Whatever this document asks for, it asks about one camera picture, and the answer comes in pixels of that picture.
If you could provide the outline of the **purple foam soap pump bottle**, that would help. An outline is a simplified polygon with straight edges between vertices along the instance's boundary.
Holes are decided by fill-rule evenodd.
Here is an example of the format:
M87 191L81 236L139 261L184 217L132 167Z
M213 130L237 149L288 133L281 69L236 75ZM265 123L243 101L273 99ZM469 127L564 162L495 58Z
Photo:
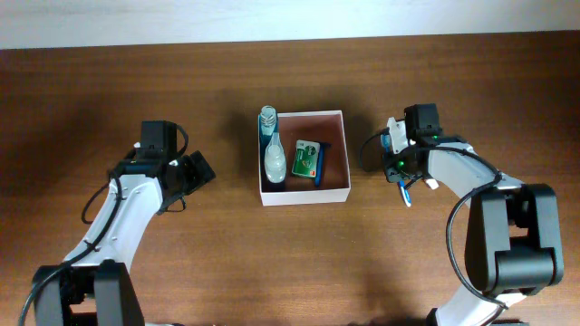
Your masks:
M273 192L284 191L286 159L280 134L278 132L273 133L272 138L266 147L264 167L269 189Z

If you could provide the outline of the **blue disposable razor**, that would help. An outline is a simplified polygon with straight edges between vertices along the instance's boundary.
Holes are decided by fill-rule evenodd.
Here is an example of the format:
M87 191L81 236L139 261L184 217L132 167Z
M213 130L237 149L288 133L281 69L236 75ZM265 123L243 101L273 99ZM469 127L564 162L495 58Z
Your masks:
M316 187L321 186L323 173L324 173L324 157L325 152L331 147L330 143L320 142L320 150L318 152L317 164L316 164L316 175L314 178L314 185Z

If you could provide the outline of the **small toothpaste tube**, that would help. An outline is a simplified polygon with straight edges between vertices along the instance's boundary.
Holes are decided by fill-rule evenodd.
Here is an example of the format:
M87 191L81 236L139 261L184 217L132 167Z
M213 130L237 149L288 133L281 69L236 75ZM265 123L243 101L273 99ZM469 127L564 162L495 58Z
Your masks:
M440 186L439 182L434 178L424 178L423 182L431 190L435 190Z

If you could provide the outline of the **teal mouthwash bottle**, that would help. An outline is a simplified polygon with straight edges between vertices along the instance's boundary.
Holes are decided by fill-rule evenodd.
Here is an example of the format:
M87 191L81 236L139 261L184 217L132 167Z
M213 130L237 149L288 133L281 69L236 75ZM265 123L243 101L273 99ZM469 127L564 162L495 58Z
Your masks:
M259 114L260 148L265 149L277 131L277 112L273 106L264 106Z

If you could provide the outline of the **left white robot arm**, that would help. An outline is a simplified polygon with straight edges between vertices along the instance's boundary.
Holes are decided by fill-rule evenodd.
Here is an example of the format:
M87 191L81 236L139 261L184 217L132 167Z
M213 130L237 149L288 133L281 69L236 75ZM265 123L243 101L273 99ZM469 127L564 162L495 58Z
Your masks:
M188 134L175 122L142 122L140 141L100 189L106 199L87 233L60 264L36 271L19 324L29 312L38 325L145 324L130 269L148 224L216 176L178 137Z

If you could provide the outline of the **blue toothbrush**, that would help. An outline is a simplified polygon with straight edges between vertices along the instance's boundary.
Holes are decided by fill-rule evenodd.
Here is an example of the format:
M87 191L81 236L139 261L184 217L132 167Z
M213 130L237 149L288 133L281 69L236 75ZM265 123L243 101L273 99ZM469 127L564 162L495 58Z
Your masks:
M400 160L395 161L390 166L388 166L385 163L385 161L388 158L395 157L395 154L391 153L386 148L386 145L387 145L386 135L387 135L387 133L385 133L384 135L381 136L381 143L385 149L385 153L382 156L383 161L384 161L383 165L384 165L385 176L386 176L388 182L393 183L397 186L404 205L406 207L411 207L411 195L409 194L409 188L407 187L407 184L406 184L406 181L410 180L410 177L402 171L402 168L404 167L404 163Z

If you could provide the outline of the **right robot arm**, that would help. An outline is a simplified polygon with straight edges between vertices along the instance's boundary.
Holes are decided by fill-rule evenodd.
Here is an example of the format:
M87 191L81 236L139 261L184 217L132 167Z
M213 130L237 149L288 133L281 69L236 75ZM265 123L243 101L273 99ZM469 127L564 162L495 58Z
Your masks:
M479 156L459 136L446 136L433 103L405 108L380 134L386 179L405 206L422 180L448 187L458 202L445 226L445 245L460 286L430 311L429 325L491 325L511 306L564 276L556 193L526 184Z

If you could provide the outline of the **pink cardboard box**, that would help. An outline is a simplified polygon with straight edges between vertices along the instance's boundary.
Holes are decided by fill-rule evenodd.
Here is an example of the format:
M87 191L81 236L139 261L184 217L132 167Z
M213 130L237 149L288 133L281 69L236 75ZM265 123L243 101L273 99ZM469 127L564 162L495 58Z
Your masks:
M340 203L351 191L350 166L339 110L280 112L278 132L286 159L284 188L272 188L266 178L264 164L258 162L258 189L263 206L292 206ZM307 140L324 144L322 177L319 185L312 178L292 173L296 142Z

